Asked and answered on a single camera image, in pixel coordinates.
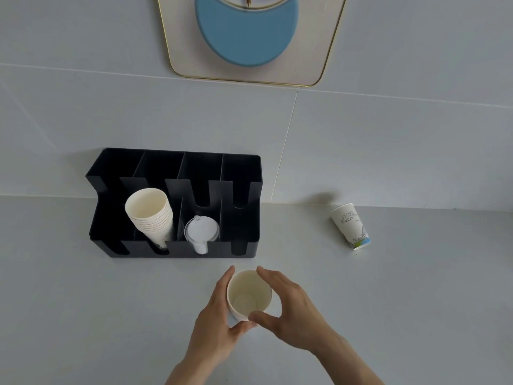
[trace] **beige background panel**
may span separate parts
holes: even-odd
[[[230,64],[204,41],[194,0],[159,0],[173,69],[184,77],[311,86],[321,78],[345,0],[299,0],[298,27],[274,61],[245,68]]]

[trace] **person's left hand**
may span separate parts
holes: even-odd
[[[214,369],[230,355],[239,338],[257,326],[252,321],[241,321],[233,328],[228,327],[226,288],[234,273],[235,267],[230,266],[215,285],[210,301],[196,319],[184,360],[201,362]]]

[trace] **forearm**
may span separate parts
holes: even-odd
[[[335,331],[325,336],[312,353],[335,385],[383,385],[347,340]]]
[[[208,363],[185,357],[175,366],[165,385],[203,385],[211,373]]]

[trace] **person's right hand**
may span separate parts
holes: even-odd
[[[278,318],[254,311],[249,314],[250,321],[270,330],[285,343],[312,353],[325,340],[339,337],[298,284],[281,272],[266,270],[261,266],[256,271],[281,299],[282,315]]]

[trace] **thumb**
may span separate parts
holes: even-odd
[[[259,310],[251,312],[249,314],[249,320],[254,321],[256,324],[261,325],[263,328],[273,333],[278,329],[279,319],[264,312],[260,312]]]
[[[240,321],[230,329],[230,333],[236,339],[239,339],[241,336],[247,333],[247,331],[255,328],[256,326],[256,323],[253,323],[252,321]]]

